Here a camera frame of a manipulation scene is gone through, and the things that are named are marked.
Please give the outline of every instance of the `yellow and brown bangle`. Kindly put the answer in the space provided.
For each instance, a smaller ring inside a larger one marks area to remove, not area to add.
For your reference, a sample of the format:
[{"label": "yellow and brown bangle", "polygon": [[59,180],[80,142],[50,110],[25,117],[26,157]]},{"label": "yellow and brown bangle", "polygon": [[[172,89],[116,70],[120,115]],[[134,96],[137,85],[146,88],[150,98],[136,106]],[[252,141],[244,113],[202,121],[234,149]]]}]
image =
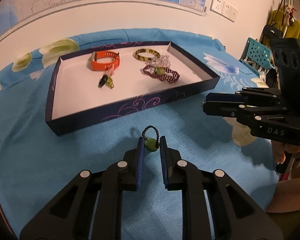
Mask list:
[{"label": "yellow and brown bangle", "polygon": [[160,53],[153,49],[138,49],[135,53],[133,53],[132,56],[135,59],[140,60],[140,61],[144,61],[144,62],[151,61],[153,59],[153,57],[143,57],[143,56],[139,55],[140,53],[144,53],[144,52],[153,54],[156,57],[160,57]]}]

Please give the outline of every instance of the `yellow-green garment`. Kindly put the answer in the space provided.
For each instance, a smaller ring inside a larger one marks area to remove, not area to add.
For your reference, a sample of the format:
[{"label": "yellow-green garment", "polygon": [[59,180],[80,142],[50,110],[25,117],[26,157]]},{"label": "yellow-green garment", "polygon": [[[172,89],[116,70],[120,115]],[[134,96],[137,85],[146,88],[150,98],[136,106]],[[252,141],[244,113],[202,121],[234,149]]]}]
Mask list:
[{"label": "yellow-green garment", "polygon": [[[277,10],[272,12],[268,24],[269,25],[275,24],[274,27],[279,29],[279,27],[282,24],[283,11],[279,10],[277,17],[274,19],[276,14],[277,14]],[[284,32],[284,29],[285,29],[285,24],[283,25],[281,31]],[[298,21],[294,21],[293,26],[288,26],[285,38],[296,38],[296,39],[300,40],[300,23]],[[270,47],[269,39],[267,37],[264,37],[262,43],[263,43],[263,45]]]}]

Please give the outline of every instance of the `orange watch strap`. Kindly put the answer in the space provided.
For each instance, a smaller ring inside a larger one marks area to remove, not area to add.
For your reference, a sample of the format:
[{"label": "orange watch strap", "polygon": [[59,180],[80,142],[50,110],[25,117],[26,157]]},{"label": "orange watch strap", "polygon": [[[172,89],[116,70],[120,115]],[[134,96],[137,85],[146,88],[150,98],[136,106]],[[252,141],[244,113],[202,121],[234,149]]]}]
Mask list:
[{"label": "orange watch strap", "polygon": [[[114,58],[114,60],[107,63],[97,62],[98,59],[106,58],[106,57],[112,57]],[[120,56],[119,53],[115,53],[109,50],[94,51],[91,54],[90,62],[91,62],[91,70],[94,71],[107,71],[112,66],[112,64],[114,65],[114,70],[115,70],[120,65]]]}]

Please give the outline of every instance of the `blue tablecloth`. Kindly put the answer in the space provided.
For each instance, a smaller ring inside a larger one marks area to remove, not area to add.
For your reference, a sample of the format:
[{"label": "blue tablecloth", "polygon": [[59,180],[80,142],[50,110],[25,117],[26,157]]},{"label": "blue tablecloth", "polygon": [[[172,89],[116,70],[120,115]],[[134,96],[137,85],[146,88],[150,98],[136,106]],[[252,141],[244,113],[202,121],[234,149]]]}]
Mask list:
[{"label": "blue tablecloth", "polygon": [[[113,30],[64,42],[71,51],[153,40],[173,41],[206,63],[221,76],[216,92],[264,85],[218,40],[193,33]],[[226,171],[263,209],[271,201],[278,176],[269,141],[252,137],[235,120],[205,115],[201,103],[208,92],[57,137],[44,121],[54,66],[46,67],[53,58],[47,51],[52,47],[33,51],[27,67],[24,61],[12,63],[0,72],[0,203],[17,236],[81,170],[97,172],[121,160],[148,125],[199,169]],[[181,239],[181,225],[181,193],[164,189],[159,152],[147,153],[140,190],[123,195],[122,239]]]}]

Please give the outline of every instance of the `silver rivet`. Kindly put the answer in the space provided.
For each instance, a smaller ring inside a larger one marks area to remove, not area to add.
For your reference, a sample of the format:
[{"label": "silver rivet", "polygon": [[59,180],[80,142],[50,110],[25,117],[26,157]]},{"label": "silver rivet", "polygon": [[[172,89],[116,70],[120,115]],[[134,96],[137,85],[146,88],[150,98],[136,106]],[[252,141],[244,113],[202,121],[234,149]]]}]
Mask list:
[{"label": "silver rivet", "polygon": [[81,171],[81,172],[80,172],[80,176],[81,176],[82,178],[87,178],[87,177],[90,176],[90,171]]},{"label": "silver rivet", "polygon": [[120,162],[118,162],[118,167],[120,167],[120,168],[127,167],[127,165],[128,165],[128,163],[125,162],[125,161],[120,161]]},{"label": "silver rivet", "polygon": [[216,171],[214,172],[214,174],[215,174],[217,177],[222,178],[222,177],[225,175],[225,172],[222,171],[222,170],[216,170]]},{"label": "silver rivet", "polygon": [[177,164],[180,167],[186,167],[188,163],[184,160],[180,160],[180,161],[177,162]]}]

